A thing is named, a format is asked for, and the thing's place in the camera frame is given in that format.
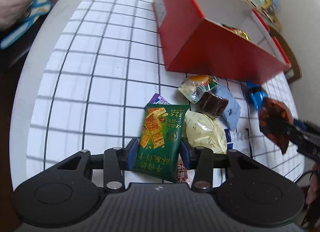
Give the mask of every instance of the red box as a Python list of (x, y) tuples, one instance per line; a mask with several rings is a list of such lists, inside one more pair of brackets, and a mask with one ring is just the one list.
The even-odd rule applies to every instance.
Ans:
[[(168, 71), (263, 84), (291, 67), (244, 0), (154, 0), (153, 6)], [(252, 41), (221, 24), (245, 31)]]

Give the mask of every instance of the purple candy wrapper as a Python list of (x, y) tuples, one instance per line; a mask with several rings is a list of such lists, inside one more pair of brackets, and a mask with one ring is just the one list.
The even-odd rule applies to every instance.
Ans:
[(160, 94), (155, 93), (148, 103), (152, 104), (170, 104)]

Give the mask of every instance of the white grid tablecloth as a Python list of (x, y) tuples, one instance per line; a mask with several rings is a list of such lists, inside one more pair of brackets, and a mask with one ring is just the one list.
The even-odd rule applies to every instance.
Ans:
[[(27, 176), (32, 177), (81, 149), (101, 154), (140, 136), (143, 107), (154, 93), (171, 104), (188, 104), (177, 92), (187, 76), (167, 72), (152, 0), (83, 0), (61, 34), (44, 72), (31, 119)], [(259, 130), (258, 113), (247, 103), (246, 86), (221, 79), (241, 106), (237, 132), (249, 131), (254, 159), (290, 180), (304, 158), (290, 145), (285, 155)], [(270, 97), (297, 111), (284, 74), (263, 85)], [(223, 182), (215, 169), (214, 185)], [(95, 172), (97, 180), (102, 173)], [(164, 182), (124, 172), (129, 182)]]

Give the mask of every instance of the black cable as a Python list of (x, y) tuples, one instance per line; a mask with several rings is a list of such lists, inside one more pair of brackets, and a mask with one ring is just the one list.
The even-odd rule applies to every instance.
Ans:
[(298, 181), (300, 181), (304, 176), (306, 176), (307, 174), (317, 174), (318, 173), (318, 171), (312, 171), (312, 170), (310, 170), (310, 171), (306, 171), (306, 172), (304, 172), (296, 181), (295, 181), (295, 183), (298, 183)]

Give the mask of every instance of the ribbed gray surface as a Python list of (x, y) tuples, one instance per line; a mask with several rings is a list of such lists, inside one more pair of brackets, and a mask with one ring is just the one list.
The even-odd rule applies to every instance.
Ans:
[(54, 229), (23, 224), (17, 231), (294, 232), (304, 230), (294, 223), (280, 228), (256, 228), (241, 224), (225, 215), (210, 195), (194, 193), (187, 184), (134, 183), (124, 193), (107, 196), (94, 215), (78, 224)]

